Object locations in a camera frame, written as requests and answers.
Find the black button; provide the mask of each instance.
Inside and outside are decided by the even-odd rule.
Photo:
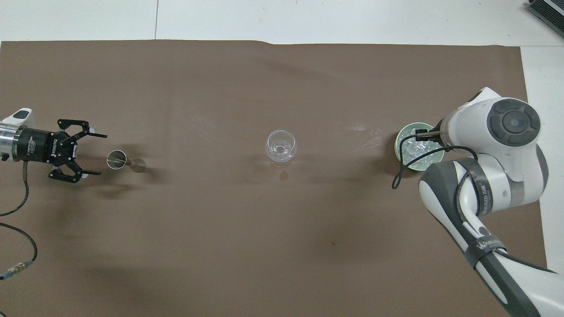
[[[29,114],[29,111],[20,110],[20,111],[14,113],[14,118],[16,118],[16,119],[25,119],[25,117],[27,117],[28,114]]]
[[[505,136],[505,131],[501,126],[501,120],[498,116],[493,116],[490,118],[490,127],[492,128],[495,137],[497,137],[498,139],[503,139],[503,137]]]
[[[531,128],[539,130],[540,129],[540,118],[536,111],[529,105],[525,108],[525,113],[528,115],[531,121]]]
[[[499,113],[505,113],[507,110],[520,109],[523,105],[526,103],[516,99],[503,99],[493,104],[493,109]]]
[[[521,111],[510,111],[503,116],[503,127],[510,133],[521,133],[530,126],[528,116]]]
[[[508,139],[508,142],[511,143],[511,144],[524,146],[525,144],[528,144],[530,141],[534,140],[536,135],[537,135],[537,133],[527,131],[523,134],[510,136],[509,139]]]

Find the black strap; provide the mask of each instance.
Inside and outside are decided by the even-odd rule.
[[[457,158],[455,161],[470,172],[470,177],[478,196],[478,212],[476,215],[482,217],[489,214],[494,207],[494,200],[486,173],[484,173],[478,161],[471,157]]]
[[[481,236],[468,245],[468,248],[464,251],[464,257],[466,257],[466,261],[470,263],[471,267],[475,268],[476,263],[483,256],[499,248],[505,250],[505,245],[496,236]]]

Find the bowl of ice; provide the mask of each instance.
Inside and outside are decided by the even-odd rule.
[[[403,138],[415,134],[415,130],[426,129],[430,130],[433,126],[423,123],[414,122],[412,124],[406,125],[395,138],[395,155],[399,160],[399,143]],[[415,138],[407,139],[403,142],[402,154],[403,154],[403,164],[407,164],[413,159],[430,152],[434,149],[440,148],[440,144],[433,141],[415,141]],[[431,164],[440,162],[443,159],[444,151],[439,151],[437,153],[430,154],[424,158],[418,160],[409,166],[412,170],[424,171]]]

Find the white robotic arm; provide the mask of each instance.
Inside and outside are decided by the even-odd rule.
[[[445,146],[479,155],[432,164],[419,182],[425,206],[509,314],[564,316],[564,276],[510,256],[478,218],[542,194],[548,169],[537,113],[484,88],[437,129]]]

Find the velcro strap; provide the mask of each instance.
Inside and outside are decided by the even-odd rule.
[[[478,263],[483,256],[498,248],[505,249],[505,245],[503,245],[496,236],[485,235],[470,243],[464,252],[464,256],[472,268],[475,268],[476,263]]]

